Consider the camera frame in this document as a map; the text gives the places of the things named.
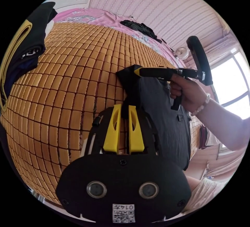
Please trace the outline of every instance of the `folded black jacket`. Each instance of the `folded black jacket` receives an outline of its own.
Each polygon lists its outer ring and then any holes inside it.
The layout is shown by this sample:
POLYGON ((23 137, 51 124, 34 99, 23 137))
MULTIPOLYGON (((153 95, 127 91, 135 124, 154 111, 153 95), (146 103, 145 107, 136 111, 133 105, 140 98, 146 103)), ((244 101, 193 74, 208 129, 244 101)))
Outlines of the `folded black jacket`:
POLYGON ((57 15, 55 2, 42 3, 27 18, 32 28, 14 53, 7 69, 4 91, 8 98, 12 85, 24 74, 36 68, 38 57, 45 51, 45 29, 57 15))
POLYGON ((189 116, 181 106, 179 111, 171 110, 169 85, 157 78, 138 77, 133 65, 116 73, 127 98, 122 105, 122 117, 128 118, 128 105, 147 112, 158 131, 163 156, 186 170, 190 161, 191 133, 189 116))
POLYGON ((146 26, 144 23, 137 23, 137 22, 133 22, 130 20, 124 20, 124 21, 121 21, 120 23, 132 30, 141 32, 142 34, 158 41, 159 43, 162 43, 160 39, 157 39, 157 36, 153 32, 153 30, 149 28, 148 26, 146 26))

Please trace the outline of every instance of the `person's hand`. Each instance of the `person's hand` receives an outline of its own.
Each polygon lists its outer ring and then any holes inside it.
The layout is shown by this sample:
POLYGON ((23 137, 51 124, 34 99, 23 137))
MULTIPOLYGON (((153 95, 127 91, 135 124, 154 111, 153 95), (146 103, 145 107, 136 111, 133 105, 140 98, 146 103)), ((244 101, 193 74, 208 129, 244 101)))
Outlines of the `person's hand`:
POLYGON ((175 99, 182 94, 181 105, 185 110, 193 113, 205 103, 207 95, 196 82, 186 80, 173 74, 170 82, 170 97, 175 99))

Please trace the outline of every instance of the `black handle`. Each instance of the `black handle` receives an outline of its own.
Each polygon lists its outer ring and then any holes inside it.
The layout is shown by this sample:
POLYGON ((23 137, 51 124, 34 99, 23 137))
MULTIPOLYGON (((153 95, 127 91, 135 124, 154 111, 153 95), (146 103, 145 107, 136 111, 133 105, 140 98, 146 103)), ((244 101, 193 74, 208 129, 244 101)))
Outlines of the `black handle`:
POLYGON ((173 105, 171 106, 171 109, 172 109, 172 110, 175 110, 175 111, 179 111, 181 102, 182 102, 182 95, 181 95, 181 96, 177 96, 177 97, 174 99, 174 103, 173 103, 173 105))

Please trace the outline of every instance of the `floral bedsheet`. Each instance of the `floral bedsheet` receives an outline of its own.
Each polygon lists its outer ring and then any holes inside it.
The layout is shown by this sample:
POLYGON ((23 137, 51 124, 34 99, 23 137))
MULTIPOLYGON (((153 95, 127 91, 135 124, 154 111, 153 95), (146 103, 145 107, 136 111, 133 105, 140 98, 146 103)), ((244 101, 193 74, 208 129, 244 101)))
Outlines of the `floral bedsheet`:
POLYGON ((172 65, 176 68, 186 67, 185 64, 181 60, 177 60, 174 57, 170 47, 164 42, 159 43, 156 40, 145 36, 139 31, 134 31, 120 22, 123 20, 132 20, 120 15, 116 15, 104 10, 100 9, 92 9, 92 8, 81 8, 81 9, 71 9, 67 11, 63 11, 58 13, 54 18, 54 22, 78 22, 78 23, 87 23, 109 27, 115 30, 118 30, 122 33, 126 33, 143 44, 147 45, 155 52, 165 57, 172 65))

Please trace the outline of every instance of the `bamboo mat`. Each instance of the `bamboo mat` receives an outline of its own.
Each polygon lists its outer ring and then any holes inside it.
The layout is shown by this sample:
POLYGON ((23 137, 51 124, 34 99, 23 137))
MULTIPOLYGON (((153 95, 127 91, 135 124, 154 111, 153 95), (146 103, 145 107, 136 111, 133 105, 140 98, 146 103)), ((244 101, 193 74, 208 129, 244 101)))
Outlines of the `bamboo mat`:
MULTIPOLYGON (((1 116, 12 158, 28 186, 59 203, 55 188, 62 171, 79 158, 93 118, 123 102, 126 95, 115 73, 133 64, 173 68, 151 48, 114 29, 54 24, 38 67, 14 84, 1 116)), ((123 122, 121 153, 126 127, 123 122)), ((199 147, 199 128, 194 117, 191 156, 199 147)))

